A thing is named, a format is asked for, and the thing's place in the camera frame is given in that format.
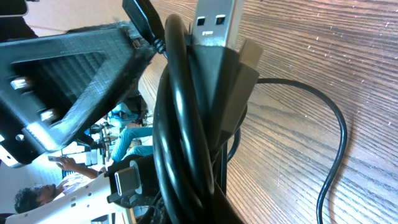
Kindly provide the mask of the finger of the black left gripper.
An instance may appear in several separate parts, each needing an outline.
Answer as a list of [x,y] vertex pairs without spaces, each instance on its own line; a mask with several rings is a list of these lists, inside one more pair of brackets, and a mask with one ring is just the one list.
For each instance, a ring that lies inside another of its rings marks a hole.
[[1,160],[30,164],[81,139],[155,55],[127,21],[1,44]]

